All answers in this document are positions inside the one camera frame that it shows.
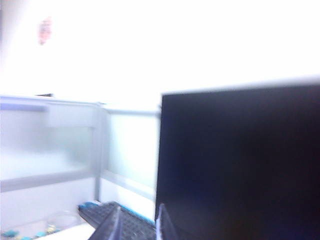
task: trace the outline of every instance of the black keyboard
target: black keyboard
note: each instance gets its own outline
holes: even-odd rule
[[[117,202],[104,203],[102,205],[89,205],[79,207],[80,216],[95,229],[116,207],[122,211],[122,234],[121,240],[155,240],[155,224],[143,216],[125,208]]]

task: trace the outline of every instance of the black monitor screen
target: black monitor screen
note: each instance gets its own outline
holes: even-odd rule
[[[320,240],[320,85],[164,95],[160,203],[200,240]]]

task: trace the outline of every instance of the white wall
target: white wall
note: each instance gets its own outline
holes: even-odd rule
[[[317,0],[1,3],[3,94],[158,104],[162,92],[320,76]]]
[[[1,193],[1,229],[45,220],[94,199],[93,177]]]

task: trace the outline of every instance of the cubicle divider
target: cubicle divider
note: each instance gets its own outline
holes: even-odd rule
[[[50,97],[0,97],[1,228],[95,199],[101,107]]]
[[[160,111],[1,96],[1,227],[117,201],[153,219]]]
[[[99,199],[153,220],[160,138],[158,107],[105,105]]]

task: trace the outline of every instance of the frosted glass panel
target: frosted glass panel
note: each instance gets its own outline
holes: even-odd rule
[[[106,169],[156,186],[160,120],[155,115],[111,114]]]
[[[46,111],[1,110],[1,180],[88,168],[90,127],[48,127]]]

